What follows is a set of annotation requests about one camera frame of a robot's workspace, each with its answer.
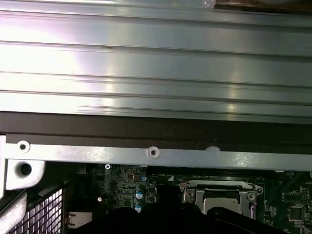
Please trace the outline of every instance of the green circuit board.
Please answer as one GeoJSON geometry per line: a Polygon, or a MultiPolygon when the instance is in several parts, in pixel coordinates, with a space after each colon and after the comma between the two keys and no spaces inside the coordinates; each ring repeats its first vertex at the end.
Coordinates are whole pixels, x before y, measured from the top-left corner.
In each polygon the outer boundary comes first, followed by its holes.
{"type": "Polygon", "coordinates": [[[94,217],[123,206],[137,208],[156,200],[156,185],[177,185],[188,180],[248,181],[264,188],[257,197],[256,219],[286,233],[312,234],[312,178],[308,172],[257,172],[144,168],[96,165],[87,173],[91,193],[103,197],[94,217]],[[143,198],[138,199],[140,190],[143,198]]]}

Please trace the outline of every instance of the motherboard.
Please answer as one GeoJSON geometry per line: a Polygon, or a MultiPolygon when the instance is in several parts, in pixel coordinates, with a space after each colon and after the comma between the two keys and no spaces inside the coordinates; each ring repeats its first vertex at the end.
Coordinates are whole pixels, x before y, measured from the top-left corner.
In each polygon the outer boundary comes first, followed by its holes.
{"type": "Polygon", "coordinates": [[[140,212],[147,203],[156,202],[158,185],[179,186],[188,181],[206,181],[209,184],[247,181],[260,188],[253,213],[257,221],[286,233],[312,234],[310,172],[146,168],[106,164],[93,165],[79,177],[80,182],[83,177],[87,178],[84,179],[86,185],[83,192],[80,191],[78,196],[92,200],[93,218],[124,206],[140,212]]]}

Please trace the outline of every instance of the metal mesh grille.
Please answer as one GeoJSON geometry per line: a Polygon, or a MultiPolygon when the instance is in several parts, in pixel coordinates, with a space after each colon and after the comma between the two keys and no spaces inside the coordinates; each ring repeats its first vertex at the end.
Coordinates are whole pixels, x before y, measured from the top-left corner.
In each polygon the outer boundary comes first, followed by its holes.
{"type": "Polygon", "coordinates": [[[8,234],[61,234],[62,189],[28,211],[8,234]]]}

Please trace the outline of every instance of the silver metal frame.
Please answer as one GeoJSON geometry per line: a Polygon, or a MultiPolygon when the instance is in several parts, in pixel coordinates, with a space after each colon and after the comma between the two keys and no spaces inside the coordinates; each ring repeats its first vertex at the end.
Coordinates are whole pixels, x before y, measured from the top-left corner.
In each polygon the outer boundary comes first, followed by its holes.
{"type": "Polygon", "coordinates": [[[0,111],[311,124],[311,29],[208,0],[2,0],[0,111]]]}
{"type": "Polygon", "coordinates": [[[34,186],[41,180],[47,161],[218,169],[295,171],[312,169],[311,155],[223,152],[217,147],[201,151],[159,149],[155,146],[139,149],[39,145],[24,140],[14,144],[6,143],[6,136],[0,136],[0,143],[1,191],[4,191],[4,188],[15,190],[34,186]],[[21,163],[32,167],[30,175],[20,174],[21,163]]]}

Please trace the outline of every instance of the capacitor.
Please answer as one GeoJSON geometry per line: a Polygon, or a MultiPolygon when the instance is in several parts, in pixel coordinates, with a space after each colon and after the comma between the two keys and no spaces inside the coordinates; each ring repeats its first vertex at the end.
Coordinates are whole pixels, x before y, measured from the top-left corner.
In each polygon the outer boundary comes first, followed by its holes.
{"type": "Polygon", "coordinates": [[[143,204],[141,202],[138,202],[136,205],[135,205],[135,210],[140,213],[141,210],[142,210],[142,207],[143,207],[143,204]]]}
{"type": "Polygon", "coordinates": [[[98,202],[104,201],[104,194],[101,194],[100,196],[97,197],[98,202]]]}
{"type": "Polygon", "coordinates": [[[138,189],[138,190],[136,191],[136,198],[137,198],[137,199],[142,199],[143,197],[144,197],[143,190],[138,189]]]}

